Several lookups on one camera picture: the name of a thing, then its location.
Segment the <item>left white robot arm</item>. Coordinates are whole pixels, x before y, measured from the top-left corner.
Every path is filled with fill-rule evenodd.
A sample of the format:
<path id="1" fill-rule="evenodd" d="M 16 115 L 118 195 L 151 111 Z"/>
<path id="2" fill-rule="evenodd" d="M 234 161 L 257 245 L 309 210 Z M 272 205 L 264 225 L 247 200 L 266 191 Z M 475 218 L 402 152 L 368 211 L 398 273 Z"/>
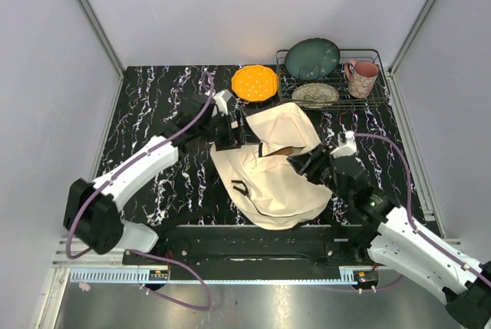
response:
<path id="1" fill-rule="evenodd" d="M 63 221 L 68 231 L 67 257 L 79 258 L 71 251 L 71 241 L 79 238 L 88 251 L 99 255 L 114 248 L 136 249 L 148 264 L 160 263 L 166 254 L 166 246 L 158 241 L 160 236 L 178 225 L 213 214 L 215 196 L 209 193 L 207 206 L 183 212 L 156 228 L 123 219 L 121 210 L 152 178 L 178 163 L 193 147 L 209 142 L 220 150 L 230 150 L 242 144 L 245 127 L 246 117 L 240 109 L 226 114 L 216 103 L 187 109 L 162 125 L 146 145 L 115 169 L 92 181 L 74 181 Z"/>

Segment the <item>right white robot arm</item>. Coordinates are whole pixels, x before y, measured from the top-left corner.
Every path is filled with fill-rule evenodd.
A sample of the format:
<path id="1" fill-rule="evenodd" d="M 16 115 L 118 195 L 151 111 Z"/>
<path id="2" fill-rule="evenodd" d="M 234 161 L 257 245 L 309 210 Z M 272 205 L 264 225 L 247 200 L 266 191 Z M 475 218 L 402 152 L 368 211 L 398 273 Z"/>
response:
<path id="1" fill-rule="evenodd" d="M 455 249 L 407 214 L 381 189 L 371 185 L 353 156 L 319 145 L 288 162 L 310 183 L 323 185 L 354 212 L 361 231 L 348 246 L 358 265 L 370 260 L 418 284 L 441 301 L 465 328 L 490 321 L 490 263 Z"/>

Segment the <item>brown leather wallet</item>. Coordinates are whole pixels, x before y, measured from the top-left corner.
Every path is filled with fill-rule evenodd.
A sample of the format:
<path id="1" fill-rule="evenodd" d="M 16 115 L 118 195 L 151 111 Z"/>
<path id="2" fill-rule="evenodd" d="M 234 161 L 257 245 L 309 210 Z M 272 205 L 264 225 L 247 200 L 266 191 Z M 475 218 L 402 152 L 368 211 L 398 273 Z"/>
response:
<path id="1" fill-rule="evenodd" d="M 277 150 L 275 154 L 283 155 L 283 156 L 291 156 L 291 155 L 299 154 L 301 151 L 302 151 L 301 147 L 287 146 L 283 149 Z"/>

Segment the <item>beige canvas backpack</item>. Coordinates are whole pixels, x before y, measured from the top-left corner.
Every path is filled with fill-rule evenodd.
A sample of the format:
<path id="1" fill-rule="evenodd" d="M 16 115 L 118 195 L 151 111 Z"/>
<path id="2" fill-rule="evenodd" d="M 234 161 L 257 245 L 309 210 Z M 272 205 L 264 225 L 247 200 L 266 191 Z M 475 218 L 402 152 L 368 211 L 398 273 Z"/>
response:
<path id="1" fill-rule="evenodd" d="M 321 143 L 314 125 L 295 103 L 286 103 L 246 118 L 259 145 L 217 150 L 210 156 L 236 208 L 255 225 L 285 230 L 316 218 L 332 191 L 298 175 L 287 161 Z"/>

